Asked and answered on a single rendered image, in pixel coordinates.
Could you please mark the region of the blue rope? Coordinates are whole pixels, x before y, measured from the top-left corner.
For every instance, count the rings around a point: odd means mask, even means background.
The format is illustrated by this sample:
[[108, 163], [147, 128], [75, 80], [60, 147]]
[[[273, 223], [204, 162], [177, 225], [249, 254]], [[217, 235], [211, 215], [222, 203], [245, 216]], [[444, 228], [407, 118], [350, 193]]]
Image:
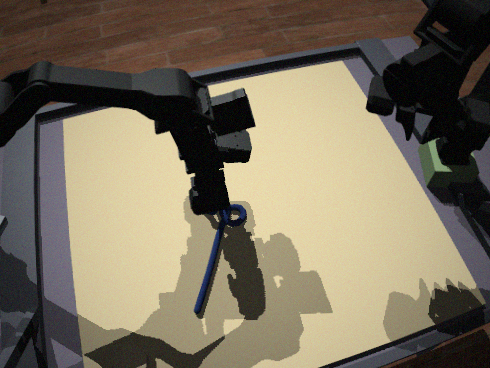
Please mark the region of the blue rope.
[[[229, 217], [230, 217], [231, 211], [234, 211], [234, 210], [239, 211], [240, 216], [236, 220], [231, 220]], [[211, 276], [213, 273], [214, 265], [216, 262], [216, 258], [217, 258], [217, 254], [218, 254], [218, 250], [219, 250], [219, 246], [220, 246], [220, 242], [221, 242], [221, 238], [222, 238], [225, 226], [226, 225], [231, 226], [231, 227], [239, 226], [240, 224], [242, 224], [244, 222], [244, 220], [247, 217], [245, 208], [239, 204], [231, 204], [231, 205], [229, 205], [228, 208], [219, 210], [219, 214], [220, 214], [222, 219], [219, 223], [219, 226], [218, 226], [218, 229], [216, 232], [216, 236], [214, 239], [214, 243], [213, 243], [213, 247], [211, 250], [209, 262], [208, 262], [207, 269], [205, 272], [205, 276], [204, 276], [204, 279], [203, 279], [203, 282], [202, 282], [202, 285], [200, 288], [200, 292], [199, 292], [199, 295], [198, 295], [198, 298], [197, 298], [197, 301], [195, 304], [194, 313], [196, 313], [196, 314], [199, 314], [201, 312], [201, 309], [203, 306], [203, 302], [204, 302], [204, 299], [205, 299], [205, 296], [207, 293], [207, 289], [208, 289], [208, 286], [210, 283], [210, 279], [211, 279]]]

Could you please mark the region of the cream work mat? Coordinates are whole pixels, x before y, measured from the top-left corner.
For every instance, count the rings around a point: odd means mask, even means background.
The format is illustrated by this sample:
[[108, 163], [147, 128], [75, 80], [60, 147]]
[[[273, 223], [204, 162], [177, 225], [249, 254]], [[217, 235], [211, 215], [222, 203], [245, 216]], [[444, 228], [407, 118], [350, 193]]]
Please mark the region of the cream work mat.
[[84, 368], [127, 345], [149, 368], [320, 368], [486, 304], [343, 61], [208, 88], [245, 88], [256, 127], [221, 168], [247, 217], [199, 314], [221, 216], [192, 212], [171, 133], [126, 108], [63, 119]]

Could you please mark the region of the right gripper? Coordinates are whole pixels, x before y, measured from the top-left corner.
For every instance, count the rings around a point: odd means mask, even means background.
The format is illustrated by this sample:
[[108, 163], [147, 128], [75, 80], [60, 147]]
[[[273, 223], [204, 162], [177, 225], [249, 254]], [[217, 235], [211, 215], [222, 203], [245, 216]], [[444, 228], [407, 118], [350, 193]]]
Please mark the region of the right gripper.
[[[466, 97], [466, 108], [461, 107], [457, 99], [462, 84], [444, 86], [409, 108], [397, 105], [395, 120], [402, 124], [406, 141], [411, 138], [416, 112], [433, 116], [422, 135], [422, 145], [440, 137], [455, 135], [459, 120], [466, 121], [464, 133], [467, 137], [481, 141], [487, 139], [490, 134], [490, 103]], [[372, 77], [369, 90], [366, 110], [382, 116], [391, 115], [395, 103], [386, 92], [383, 76]]]

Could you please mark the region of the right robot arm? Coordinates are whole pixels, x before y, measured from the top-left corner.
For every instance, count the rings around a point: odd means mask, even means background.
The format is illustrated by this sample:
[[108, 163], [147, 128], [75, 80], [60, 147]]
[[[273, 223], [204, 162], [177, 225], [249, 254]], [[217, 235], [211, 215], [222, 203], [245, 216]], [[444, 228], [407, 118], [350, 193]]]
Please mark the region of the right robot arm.
[[[435, 21], [448, 30], [443, 34], [433, 26]], [[435, 0], [413, 33], [422, 39], [420, 49], [383, 71], [386, 92], [396, 104], [407, 108], [445, 85], [463, 83], [473, 61], [490, 44], [490, 0]], [[490, 103], [490, 62], [470, 94], [457, 99], [461, 107], [465, 107], [466, 97]], [[443, 165], [469, 166], [471, 152], [481, 150], [490, 136], [484, 141], [468, 138], [465, 126], [466, 121], [459, 120], [455, 135], [436, 139]]]

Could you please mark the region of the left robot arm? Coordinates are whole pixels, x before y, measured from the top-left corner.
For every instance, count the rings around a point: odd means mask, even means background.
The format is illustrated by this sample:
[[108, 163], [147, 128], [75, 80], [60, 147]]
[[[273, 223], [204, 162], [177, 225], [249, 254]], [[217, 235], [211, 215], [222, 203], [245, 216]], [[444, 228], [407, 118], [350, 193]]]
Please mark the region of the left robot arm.
[[154, 120], [155, 134], [170, 131], [183, 151], [203, 147], [210, 125], [216, 142], [215, 167], [221, 169], [224, 162], [250, 159], [252, 145], [246, 129], [256, 125], [245, 94], [240, 88], [210, 98], [207, 85], [179, 68], [132, 74], [39, 61], [0, 80], [0, 147], [50, 101], [106, 106], [136, 110]]

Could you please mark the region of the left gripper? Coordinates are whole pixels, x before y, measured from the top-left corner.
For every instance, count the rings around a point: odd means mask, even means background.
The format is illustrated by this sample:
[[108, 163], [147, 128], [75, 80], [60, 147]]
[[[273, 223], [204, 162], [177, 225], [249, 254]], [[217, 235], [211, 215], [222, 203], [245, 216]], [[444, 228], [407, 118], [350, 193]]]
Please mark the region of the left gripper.
[[[207, 127], [209, 129], [210, 125]], [[191, 209], [197, 216], [226, 209], [230, 205], [224, 170], [215, 167], [214, 142], [210, 129], [209, 139], [200, 149], [183, 151], [178, 148], [178, 156], [180, 161], [185, 162], [187, 175], [195, 173], [194, 177], [190, 177], [189, 198]]]

